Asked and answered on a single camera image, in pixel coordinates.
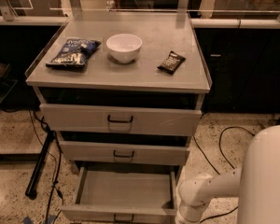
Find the bowl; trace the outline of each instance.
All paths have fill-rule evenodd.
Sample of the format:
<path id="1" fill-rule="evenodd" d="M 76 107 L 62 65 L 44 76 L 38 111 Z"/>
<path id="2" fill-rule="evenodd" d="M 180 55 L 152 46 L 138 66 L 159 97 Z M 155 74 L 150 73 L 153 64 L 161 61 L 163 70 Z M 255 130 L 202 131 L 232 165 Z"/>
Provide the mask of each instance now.
<path id="1" fill-rule="evenodd" d="M 106 45 L 115 60 L 120 63 L 130 63 L 139 53 L 142 40 L 137 35 L 118 34 L 108 38 Z"/>

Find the black snack package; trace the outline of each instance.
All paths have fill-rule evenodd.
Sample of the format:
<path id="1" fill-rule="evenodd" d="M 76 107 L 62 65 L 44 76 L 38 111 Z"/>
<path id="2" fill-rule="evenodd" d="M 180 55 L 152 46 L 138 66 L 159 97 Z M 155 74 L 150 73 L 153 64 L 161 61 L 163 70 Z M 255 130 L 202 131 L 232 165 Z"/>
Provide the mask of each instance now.
<path id="1" fill-rule="evenodd" d="M 186 60 L 185 57 L 176 54 L 174 51 L 170 51 L 168 58 L 162 62 L 158 69 L 173 75 L 177 70 L 178 66 Z"/>
<path id="2" fill-rule="evenodd" d="M 57 56 L 46 66 L 82 68 L 100 45 L 101 42 L 95 40 L 68 38 Z"/>

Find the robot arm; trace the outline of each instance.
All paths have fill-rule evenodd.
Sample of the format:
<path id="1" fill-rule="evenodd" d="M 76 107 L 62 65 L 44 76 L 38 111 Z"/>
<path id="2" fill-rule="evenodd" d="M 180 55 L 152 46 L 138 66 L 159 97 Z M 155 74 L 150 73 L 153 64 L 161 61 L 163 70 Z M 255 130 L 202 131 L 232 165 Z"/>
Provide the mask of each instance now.
<path id="1" fill-rule="evenodd" d="M 212 178 L 185 180 L 176 224 L 198 224 L 213 198 L 239 197 L 238 224 L 280 224 L 280 126 L 258 133 L 243 169 Z"/>

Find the dark wall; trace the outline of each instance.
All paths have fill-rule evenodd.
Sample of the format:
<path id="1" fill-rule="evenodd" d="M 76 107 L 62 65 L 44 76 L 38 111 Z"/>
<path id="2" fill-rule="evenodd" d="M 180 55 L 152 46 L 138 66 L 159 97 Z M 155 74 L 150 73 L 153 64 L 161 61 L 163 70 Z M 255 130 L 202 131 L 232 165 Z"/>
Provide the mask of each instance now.
<path id="1" fill-rule="evenodd" d="M 205 111 L 280 112 L 280 30 L 195 31 L 213 79 Z"/>
<path id="2" fill-rule="evenodd" d="M 8 78 L 18 80 L 4 105 L 35 104 L 35 93 L 25 84 L 24 73 L 58 29 L 59 26 L 0 26 L 0 63 L 10 63 L 12 70 Z"/>

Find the drawer handle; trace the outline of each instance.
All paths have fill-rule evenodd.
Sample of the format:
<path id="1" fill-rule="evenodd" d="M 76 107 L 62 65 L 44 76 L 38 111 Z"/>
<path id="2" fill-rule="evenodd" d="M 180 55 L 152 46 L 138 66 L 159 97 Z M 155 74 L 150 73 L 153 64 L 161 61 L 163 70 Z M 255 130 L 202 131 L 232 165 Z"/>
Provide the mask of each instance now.
<path id="1" fill-rule="evenodd" d="M 120 155 L 116 153 L 116 150 L 113 151 L 113 156 L 116 158 L 125 158 L 125 159 L 131 159 L 134 155 L 134 151 L 132 152 L 131 155 Z"/>
<path id="2" fill-rule="evenodd" d="M 110 115 L 108 115 L 108 121 L 110 123 L 132 123 L 133 122 L 133 116 L 131 116 L 130 120 L 114 120 L 114 119 L 111 119 Z"/>
<path id="3" fill-rule="evenodd" d="M 131 220 L 118 220 L 118 219 L 116 219 L 116 214 L 114 214 L 114 222 L 132 223 L 132 222 L 133 222 L 133 214 L 132 214 L 132 216 L 131 216 Z"/>

